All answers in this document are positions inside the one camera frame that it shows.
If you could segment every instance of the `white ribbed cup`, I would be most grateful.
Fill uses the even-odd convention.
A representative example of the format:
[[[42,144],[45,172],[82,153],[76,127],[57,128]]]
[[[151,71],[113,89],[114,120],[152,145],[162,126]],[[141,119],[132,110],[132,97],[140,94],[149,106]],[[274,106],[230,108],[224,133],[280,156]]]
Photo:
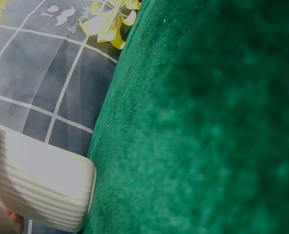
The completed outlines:
[[[93,162],[1,126],[0,205],[67,232],[80,231],[96,181]]]

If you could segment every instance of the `mustache print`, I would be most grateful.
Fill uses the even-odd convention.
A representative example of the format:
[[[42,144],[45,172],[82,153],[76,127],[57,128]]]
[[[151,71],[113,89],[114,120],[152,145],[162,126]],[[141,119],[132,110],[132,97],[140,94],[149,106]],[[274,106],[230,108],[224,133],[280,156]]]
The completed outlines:
[[[70,9],[62,11],[61,15],[57,16],[58,22],[55,24],[55,26],[59,26],[64,24],[67,21],[67,18],[75,14],[75,8],[71,6]]]

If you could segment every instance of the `white ceramic mug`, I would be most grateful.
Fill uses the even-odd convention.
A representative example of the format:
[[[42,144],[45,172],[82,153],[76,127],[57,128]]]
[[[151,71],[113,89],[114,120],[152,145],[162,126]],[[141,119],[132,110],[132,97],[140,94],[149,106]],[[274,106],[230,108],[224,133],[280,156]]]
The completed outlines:
[[[80,231],[93,197],[93,162],[0,128],[0,205],[49,227]]]

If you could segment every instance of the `checkered blanket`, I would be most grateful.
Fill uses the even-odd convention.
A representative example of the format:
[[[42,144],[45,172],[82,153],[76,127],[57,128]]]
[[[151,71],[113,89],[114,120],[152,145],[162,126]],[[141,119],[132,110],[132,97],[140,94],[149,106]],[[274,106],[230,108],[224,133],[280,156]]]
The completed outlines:
[[[1,123],[83,156],[120,53],[83,33],[79,21],[91,17],[90,5],[9,0],[0,24]],[[26,220],[24,233],[66,232]]]

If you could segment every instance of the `green cushion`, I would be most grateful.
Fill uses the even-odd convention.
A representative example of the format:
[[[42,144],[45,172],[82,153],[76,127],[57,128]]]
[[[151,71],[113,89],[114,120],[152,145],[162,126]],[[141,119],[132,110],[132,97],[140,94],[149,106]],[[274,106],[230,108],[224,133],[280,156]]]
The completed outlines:
[[[85,234],[289,234],[289,1],[144,0],[88,156]]]

